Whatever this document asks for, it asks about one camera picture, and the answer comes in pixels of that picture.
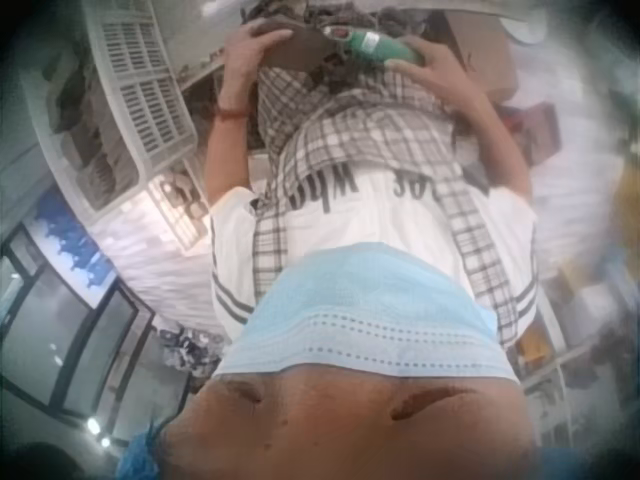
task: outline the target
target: shirt sleeve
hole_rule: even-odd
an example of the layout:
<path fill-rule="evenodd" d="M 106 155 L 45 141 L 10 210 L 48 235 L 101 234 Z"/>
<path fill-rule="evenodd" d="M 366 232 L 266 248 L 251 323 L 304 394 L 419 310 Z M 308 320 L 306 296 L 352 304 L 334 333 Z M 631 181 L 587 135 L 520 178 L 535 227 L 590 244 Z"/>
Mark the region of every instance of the shirt sleeve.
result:
<path fill-rule="evenodd" d="M 211 287 L 216 318 L 230 339 L 242 332 L 253 312 L 253 234 L 255 194 L 236 187 L 210 210 L 213 265 Z"/>
<path fill-rule="evenodd" d="M 537 216 L 526 200 L 506 187 L 491 189 L 488 196 L 471 190 L 516 298 L 520 336 L 537 311 L 538 267 L 533 245 Z"/>

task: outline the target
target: wristband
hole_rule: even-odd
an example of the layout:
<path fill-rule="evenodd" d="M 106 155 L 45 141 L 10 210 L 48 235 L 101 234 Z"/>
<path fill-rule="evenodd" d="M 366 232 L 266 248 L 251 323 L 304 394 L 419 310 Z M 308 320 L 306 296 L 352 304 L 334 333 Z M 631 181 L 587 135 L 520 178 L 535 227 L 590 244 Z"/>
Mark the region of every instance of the wristband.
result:
<path fill-rule="evenodd" d="M 249 107 L 243 109 L 226 109 L 218 105 L 216 107 L 216 119 L 224 122 L 225 120 L 240 120 L 249 118 L 251 110 Z"/>

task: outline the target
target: eye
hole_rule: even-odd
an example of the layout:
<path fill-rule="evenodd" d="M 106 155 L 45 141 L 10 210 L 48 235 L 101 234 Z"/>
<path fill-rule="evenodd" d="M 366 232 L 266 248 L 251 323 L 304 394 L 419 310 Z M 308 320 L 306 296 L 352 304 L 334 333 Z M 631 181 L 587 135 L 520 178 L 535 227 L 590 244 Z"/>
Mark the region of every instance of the eye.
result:
<path fill-rule="evenodd" d="M 455 387 L 440 387 L 415 392 L 404 398 L 398 406 L 394 407 L 389 413 L 389 416 L 394 422 L 407 420 L 442 400 L 465 393 L 470 393 L 470 390 Z"/>
<path fill-rule="evenodd" d="M 253 383 L 229 379 L 224 381 L 227 390 L 233 395 L 241 397 L 254 405 L 259 405 L 262 402 L 262 391 Z"/>

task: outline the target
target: face mask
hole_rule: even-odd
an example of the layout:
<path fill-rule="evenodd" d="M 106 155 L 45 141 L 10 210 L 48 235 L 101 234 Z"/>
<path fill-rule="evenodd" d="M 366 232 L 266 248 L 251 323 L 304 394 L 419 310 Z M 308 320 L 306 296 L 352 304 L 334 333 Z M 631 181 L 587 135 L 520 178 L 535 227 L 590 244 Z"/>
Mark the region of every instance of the face mask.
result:
<path fill-rule="evenodd" d="M 317 252 L 288 267 L 214 376 L 302 364 L 517 381 L 494 313 L 419 259 L 373 243 Z"/>

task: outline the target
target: plaid shirt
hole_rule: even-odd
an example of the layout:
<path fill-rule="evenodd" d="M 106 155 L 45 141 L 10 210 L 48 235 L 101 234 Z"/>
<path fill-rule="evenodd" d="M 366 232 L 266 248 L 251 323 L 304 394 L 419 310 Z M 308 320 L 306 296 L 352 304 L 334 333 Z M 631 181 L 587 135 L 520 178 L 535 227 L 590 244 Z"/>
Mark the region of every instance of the plaid shirt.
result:
<path fill-rule="evenodd" d="M 453 123 L 431 94 L 390 72 L 360 74 L 351 88 L 331 95 L 305 74 L 263 69 L 258 122 L 274 177 L 255 205 L 256 301 L 286 266 L 284 216 L 301 180 L 341 162 L 374 162 L 432 180 L 476 301 L 496 312 L 503 346 L 517 340 L 516 299 L 454 160 Z"/>

